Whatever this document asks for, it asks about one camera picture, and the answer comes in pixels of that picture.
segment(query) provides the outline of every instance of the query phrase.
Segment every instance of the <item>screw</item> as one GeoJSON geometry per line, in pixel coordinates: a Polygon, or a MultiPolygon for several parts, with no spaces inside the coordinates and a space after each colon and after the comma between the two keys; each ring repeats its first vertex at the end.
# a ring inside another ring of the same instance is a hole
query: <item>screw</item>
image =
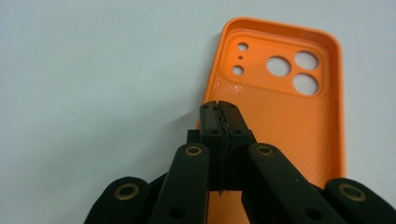
{"type": "Polygon", "coordinates": [[[127,183],[119,186],[114,192],[118,200],[126,201],[132,199],[139,192],[139,187],[135,183],[127,183]]]}
{"type": "Polygon", "coordinates": [[[189,156],[198,156],[202,153],[202,149],[200,147],[187,147],[184,152],[189,156]]]}
{"type": "Polygon", "coordinates": [[[256,148],[260,154],[262,154],[263,156],[271,156],[272,154],[274,154],[274,151],[270,148],[270,147],[265,147],[265,146],[258,146],[256,148]]]}
{"type": "Polygon", "coordinates": [[[367,200],[366,194],[355,186],[349,184],[340,184],[338,190],[348,199],[355,202],[364,202],[367,200]]]}

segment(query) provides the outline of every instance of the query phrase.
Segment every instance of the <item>phone case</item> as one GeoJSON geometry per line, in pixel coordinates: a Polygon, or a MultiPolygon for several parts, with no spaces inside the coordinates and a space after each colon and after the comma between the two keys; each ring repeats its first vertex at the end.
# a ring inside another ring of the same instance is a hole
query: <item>phone case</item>
{"type": "MultiPolygon", "coordinates": [[[[324,32],[236,18],[221,34],[204,103],[239,107],[258,142],[312,184],[345,175],[341,48],[324,32]]],[[[209,223],[248,223],[240,192],[210,195],[209,223]]]]}

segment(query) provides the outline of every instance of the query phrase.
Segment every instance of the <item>white background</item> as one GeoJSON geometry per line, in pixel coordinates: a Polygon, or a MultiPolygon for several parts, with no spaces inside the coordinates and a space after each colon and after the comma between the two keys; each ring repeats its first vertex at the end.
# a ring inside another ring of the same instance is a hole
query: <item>white background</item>
{"type": "Polygon", "coordinates": [[[238,16],[339,40],[347,176],[396,206],[395,12],[392,0],[1,1],[0,223],[82,223],[115,179],[166,172],[238,16]]]}

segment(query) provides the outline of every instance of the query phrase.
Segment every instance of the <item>orange phone case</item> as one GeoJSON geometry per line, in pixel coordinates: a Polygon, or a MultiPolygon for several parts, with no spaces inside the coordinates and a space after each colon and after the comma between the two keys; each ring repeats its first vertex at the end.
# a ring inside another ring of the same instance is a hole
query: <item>orange phone case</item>
{"type": "MultiPolygon", "coordinates": [[[[278,147],[308,181],[323,188],[346,169],[341,61],[341,48],[329,34],[236,18],[222,31],[204,103],[237,105],[258,142],[278,147]],[[299,62],[301,53],[316,65],[299,62]],[[273,59],[285,63],[285,74],[270,70],[273,59]],[[299,77],[317,88],[301,91],[299,77]]],[[[211,192],[208,223],[248,223],[240,192],[211,192]]]]}

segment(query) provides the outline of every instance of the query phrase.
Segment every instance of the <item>textured surface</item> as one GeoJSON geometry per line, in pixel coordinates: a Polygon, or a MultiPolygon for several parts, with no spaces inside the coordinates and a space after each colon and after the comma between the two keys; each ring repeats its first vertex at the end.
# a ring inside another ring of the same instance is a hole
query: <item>textured surface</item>
{"type": "Polygon", "coordinates": [[[327,102],[240,86],[218,79],[213,100],[238,105],[259,142],[277,146],[314,184],[332,176],[327,102]],[[300,113],[295,113],[295,106],[300,113]]]}

